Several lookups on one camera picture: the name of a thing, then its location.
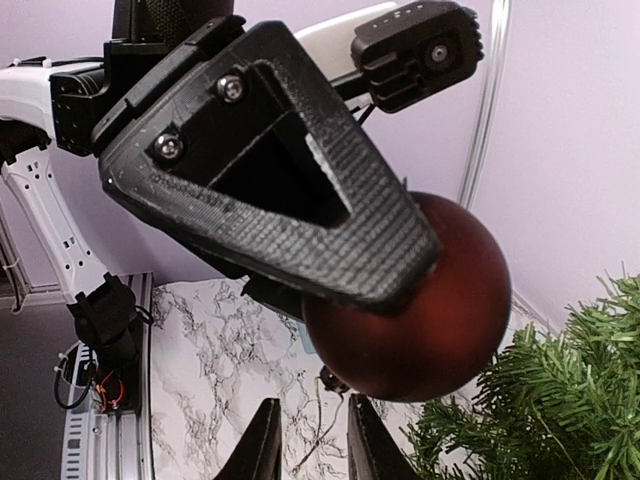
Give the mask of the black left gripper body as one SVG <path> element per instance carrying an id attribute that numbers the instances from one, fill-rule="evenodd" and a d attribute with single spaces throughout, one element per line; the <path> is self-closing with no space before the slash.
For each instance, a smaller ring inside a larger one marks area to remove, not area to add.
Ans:
<path id="1" fill-rule="evenodd" d="M 100 155 L 126 126 L 153 106 L 199 63 L 212 59 L 244 34 L 239 15 L 213 18 L 189 35 L 115 102 L 92 131 L 94 155 Z"/>

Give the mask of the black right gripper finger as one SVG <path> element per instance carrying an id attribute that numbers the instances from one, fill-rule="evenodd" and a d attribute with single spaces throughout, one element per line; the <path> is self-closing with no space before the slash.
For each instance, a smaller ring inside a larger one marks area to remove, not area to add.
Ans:
<path id="1" fill-rule="evenodd" d="M 349 398 L 347 450 L 350 479 L 420 479 L 370 400 L 361 394 Z"/>
<path id="2" fill-rule="evenodd" d="M 274 480 L 282 475 L 280 401 L 263 400 L 215 480 Z"/>
<path id="3" fill-rule="evenodd" d="M 227 278 L 247 276 L 249 280 L 242 287 L 242 295 L 293 320 L 303 320 L 303 300 L 310 293 L 308 279 L 253 246 L 190 244 L 189 251 Z"/>
<path id="4" fill-rule="evenodd" d="M 104 191 L 187 249 L 253 246 L 309 294 L 399 308 L 434 229 L 286 25 L 243 29 L 97 155 Z"/>

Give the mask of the dark red ball ornament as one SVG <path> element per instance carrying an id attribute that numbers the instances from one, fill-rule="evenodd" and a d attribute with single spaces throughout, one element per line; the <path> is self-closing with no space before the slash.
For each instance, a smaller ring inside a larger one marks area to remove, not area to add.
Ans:
<path id="1" fill-rule="evenodd" d="M 402 403 L 445 396 L 476 377 L 504 337 L 512 297 L 507 261 L 491 232 L 449 199 L 412 197 L 442 247 L 404 310 L 380 316 L 316 297 L 302 302 L 329 371 L 359 393 Z"/>

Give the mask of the small green christmas tree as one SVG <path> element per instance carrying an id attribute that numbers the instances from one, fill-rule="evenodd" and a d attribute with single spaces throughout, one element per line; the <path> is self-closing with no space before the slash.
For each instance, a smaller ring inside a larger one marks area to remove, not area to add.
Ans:
<path id="1" fill-rule="evenodd" d="M 426 402 L 406 430 L 424 479 L 635 479 L 639 475 L 639 279 L 568 310 L 558 334 L 515 332 L 469 404 Z"/>

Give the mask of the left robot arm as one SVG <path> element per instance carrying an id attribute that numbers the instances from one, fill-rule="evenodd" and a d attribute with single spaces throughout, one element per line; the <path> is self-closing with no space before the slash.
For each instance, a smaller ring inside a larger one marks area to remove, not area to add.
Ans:
<path id="1" fill-rule="evenodd" d="M 99 57 L 1 71 L 1 178 L 90 322 L 134 296 L 83 237 L 49 149 L 92 156 L 104 192 L 250 295 L 300 319 L 310 299 L 399 310 L 440 241 L 356 111 L 444 88 L 435 61 L 482 58 L 475 14 L 386 2 L 292 32 L 230 1 L 119 1 Z"/>

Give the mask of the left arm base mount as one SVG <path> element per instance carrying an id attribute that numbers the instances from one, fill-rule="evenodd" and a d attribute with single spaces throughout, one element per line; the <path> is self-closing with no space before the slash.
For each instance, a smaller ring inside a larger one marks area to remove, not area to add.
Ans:
<path id="1" fill-rule="evenodd" d="M 91 391 L 99 394 L 102 414 L 142 409 L 144 326 L 153 324 L 151 273 L 119 277 L 109 272 L 73 285 L 65 294 L 80 343 L 89 348 L 86 380 L 79 397 L 70 403 L 60 398 L 60 383 L 69 363 L 62 354 L 56 367 L 54 399 L 64 410 L 79 408 Z"/>

